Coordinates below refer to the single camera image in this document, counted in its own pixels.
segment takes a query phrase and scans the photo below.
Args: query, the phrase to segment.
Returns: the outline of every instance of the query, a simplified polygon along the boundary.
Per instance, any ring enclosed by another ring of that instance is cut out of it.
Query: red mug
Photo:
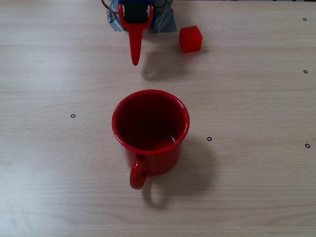
[[[132,169],[132,188],[141,189],[147,175],[163,174],[177,163],[189,126],[187,108],[162,90],[141,90],[118,104],[112,129]]]

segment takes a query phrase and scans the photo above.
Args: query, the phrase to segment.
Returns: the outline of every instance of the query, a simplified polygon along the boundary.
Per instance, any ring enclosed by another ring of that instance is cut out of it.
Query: red block
[[[203,36],[197,26],[180,29],[179,43],[184,53],[200,51]]]

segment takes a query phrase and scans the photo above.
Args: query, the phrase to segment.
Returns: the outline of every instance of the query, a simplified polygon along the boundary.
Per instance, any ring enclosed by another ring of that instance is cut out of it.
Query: table surface
[[[100,0],[0,5],[1,237],[316,236],[316,4],[175,2],[201,52],[146,31],[137,67]],[[111,117],[149,88],[191,127],[136,191]]]

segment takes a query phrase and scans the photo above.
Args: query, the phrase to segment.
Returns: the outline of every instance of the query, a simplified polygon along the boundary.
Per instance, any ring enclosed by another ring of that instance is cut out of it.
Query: mug handle
[[[129,184],[133,189],[141,189],[143,187],[147,177],[144,171],[145,161],[141,157],[136,156],[129,177]]]

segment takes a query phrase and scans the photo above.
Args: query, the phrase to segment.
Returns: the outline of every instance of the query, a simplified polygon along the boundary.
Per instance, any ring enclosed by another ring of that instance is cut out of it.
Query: mug rim
[[[160,150],[156,150],[156,151],[146,151],[146,150],[141,150],[138,148],[135,148],[133,146],[131,146],[130,144],[128,144],[119,134],[118,132],[118,128],[117,128],[117,116],[118,113],[120,111],[120,109],[122,108],[122,105],[124,105],[127,101],[129,101],[131,98],[136,97],[138,95],[143,95],[143,94],[159,94],[159,95],[163,95],[165,97],[168,97],[169,99],[173,100],[176,104],[179,105],[179,107],[181,108],[181,111],[183,112],[184,115],[184,128],[183,131],[180,135],[180,137],[177,139],[177,141],[175,143],[173,143],[170,146],[167,146],[163,149]],[[117,140],[121,143],[121,145],[123,145],[125,148],[129,149],[130,151],[133,151],[136,154],[139,155],[156,155],[156,154],[160,154],[160,153],[165,153],[168,151],[171,151],[172,149],[174,149],[175,147],[177,147],[183,140],[184,138],[187,136],[188,131],[189,131],[189,127],[190,127],[190,117],[189,117],[189,112],[187,110],[187,108],[185,107],[185,105],[181,102],[181,100],[179,100],[177,97],[175,97],[174,95],[165,92],[163,90],[153,90],[153,89],[149,89],[149,90],[140,90],[137,92],[134,92],[128,96],[126,96],[115,108],[114,112],[113,112],[113,116],[112,116],[112,130],[113,133],[115,135],[115,137],[117,138]]]

